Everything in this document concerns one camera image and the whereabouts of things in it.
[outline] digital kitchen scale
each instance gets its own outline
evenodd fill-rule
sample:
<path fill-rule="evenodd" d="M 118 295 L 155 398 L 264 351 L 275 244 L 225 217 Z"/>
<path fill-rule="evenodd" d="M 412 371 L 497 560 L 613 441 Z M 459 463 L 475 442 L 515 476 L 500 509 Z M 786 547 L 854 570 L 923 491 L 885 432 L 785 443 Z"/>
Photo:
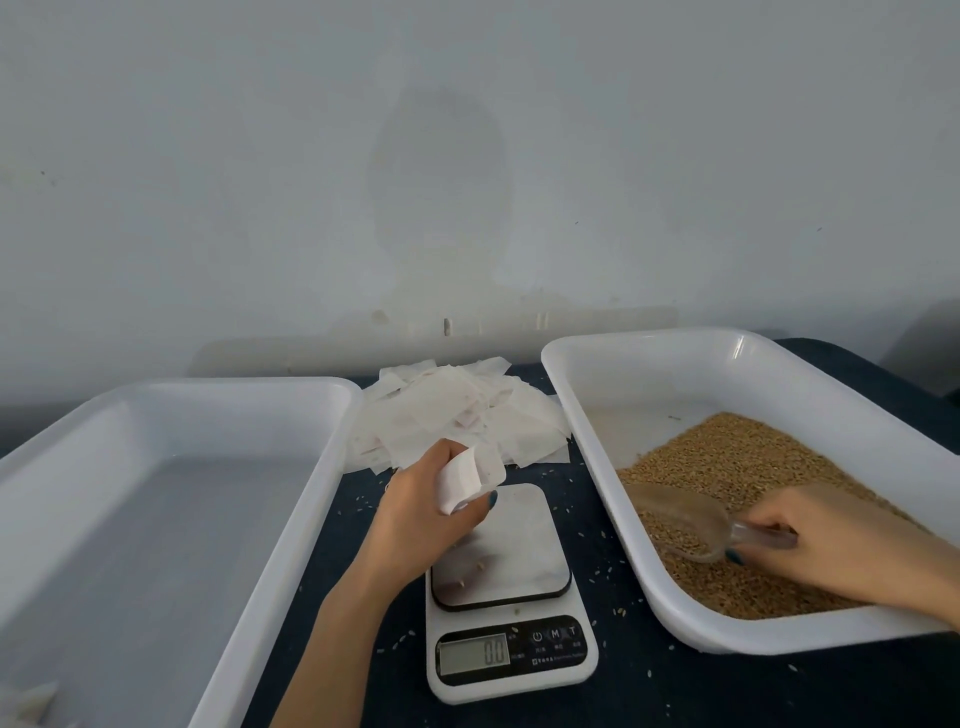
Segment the digital kitchen scale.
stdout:
<path fill-rule="evenodd" d="M 496 506 L 426 574 L 426 676 L 444 703 L 583 682 L 597 642 L 543 491 Z"/>

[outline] white wall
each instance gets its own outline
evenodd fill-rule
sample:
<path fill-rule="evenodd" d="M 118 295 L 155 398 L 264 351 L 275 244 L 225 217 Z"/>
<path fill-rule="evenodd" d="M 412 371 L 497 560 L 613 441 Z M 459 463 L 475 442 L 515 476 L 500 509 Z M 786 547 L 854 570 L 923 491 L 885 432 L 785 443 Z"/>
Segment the white wall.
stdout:
<path fill-rule="evenodd" d="M 695 324 L 946 386 L 958 36 L 956 0 L 6 0 L 0 404 Z"/>

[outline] tray of grain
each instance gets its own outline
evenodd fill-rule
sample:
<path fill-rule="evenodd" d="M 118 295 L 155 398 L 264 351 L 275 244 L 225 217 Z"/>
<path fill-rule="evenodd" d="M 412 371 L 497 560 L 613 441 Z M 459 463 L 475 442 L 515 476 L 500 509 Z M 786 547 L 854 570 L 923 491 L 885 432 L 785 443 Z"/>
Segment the tray of grain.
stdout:
<path fill-rule="evenodd" d="M 0 684 L 45 725 L 239 726 L 336 492 L 360 389 L 108 392 L 0 459 Z"/>
<path fill-rule="evenodd" d="M 548 344 L 542 361 L 650 606 L 677 639 L 706 652 L 779 654 L 947 629 L 658 552 L 654 541 L 683 535 L 638 514 L 626 489 L 658 482 L 736 511 L 768 490 L 821 480 L 960 545 L 956 455 L 745 331 L 572 336 Z"/>

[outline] left hand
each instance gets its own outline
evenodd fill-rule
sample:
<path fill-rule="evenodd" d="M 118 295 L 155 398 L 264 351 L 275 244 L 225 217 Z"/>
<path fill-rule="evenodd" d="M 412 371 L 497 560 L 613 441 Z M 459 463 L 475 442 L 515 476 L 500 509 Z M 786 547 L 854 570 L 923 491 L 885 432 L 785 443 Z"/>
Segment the left hand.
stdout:
<path fill-rule="evenodd" d="M 437 507 L 437 474 L 467 448 L 440 440 L 406 470 L 397 471 L 380 499 L 354 565 L 388 599 L 487 517 L 496 491 L 445 516 Z"/>

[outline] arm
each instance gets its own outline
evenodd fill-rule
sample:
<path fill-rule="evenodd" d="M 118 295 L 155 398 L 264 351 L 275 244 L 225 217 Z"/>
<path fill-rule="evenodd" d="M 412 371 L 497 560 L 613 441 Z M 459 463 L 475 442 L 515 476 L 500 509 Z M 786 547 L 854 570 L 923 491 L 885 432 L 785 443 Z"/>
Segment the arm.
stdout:
<path fill-rule="evenodd" d="M 494 491 L 451 516 L 437 509 L 437 473 L 465 449 L 441 440 L 391 478 L 356 558 L 317 613 L 271 728 L 360 724 L 373 641 L 387 607 L 496 502 Z"/>
<path fill-rule="evenodd" d="M 913 523 L 834 488 L 786 488 L 747 514 L 786 525 L 797 547 L 741 544 L 748 563 L 860 601 L 911 609 L 960 630 L 960 549 Z"/>

